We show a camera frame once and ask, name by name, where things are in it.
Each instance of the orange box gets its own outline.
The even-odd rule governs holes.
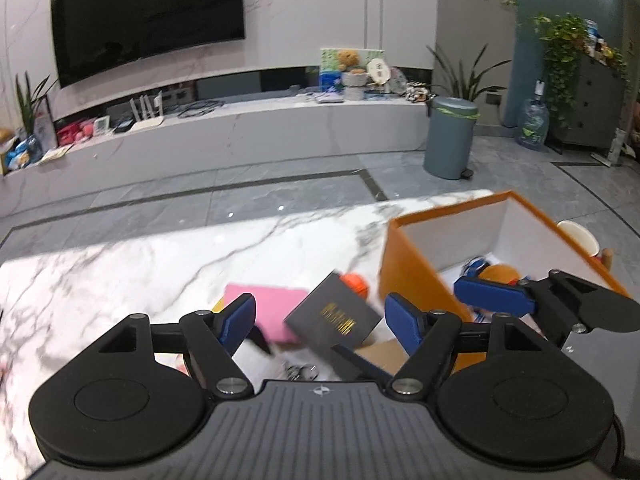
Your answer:
[[[453,295],[462,266],[475,256],[515,267],[521,276],[546,278],[561,269],[628,296],[596,259],[513,191],[394,218],[389,222],[378,293],[402,294],[423,311],[449,310],[465,322],[472,311]],[[484,360],[461,354],[456,369]]]

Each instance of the blue wall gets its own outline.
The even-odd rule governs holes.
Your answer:
[[[598,23],[598,31],[608,44],[622,46],[622,0],[519,0],[513,70],[504,113],[504,123],[513,126],[524,99],[533,94],[536,79],[542,77],[543,45],[530,25],[539,12],[547,16],[572,12]]]

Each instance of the dark cabinet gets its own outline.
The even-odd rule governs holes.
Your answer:
[[[608,66],[582,56],[569,126],[549,129],[550,140],[609,149],[625,92],[625,82]]]

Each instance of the wall-mounted tv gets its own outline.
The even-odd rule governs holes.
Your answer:
[[[179,48],[244,39],[242,0],[51,0],[60,86]]]

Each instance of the gray trash can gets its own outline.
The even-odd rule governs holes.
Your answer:
[[[423,168],[440,178],[457,180],[469,162],[478,107],[455,97],[435,97]]]

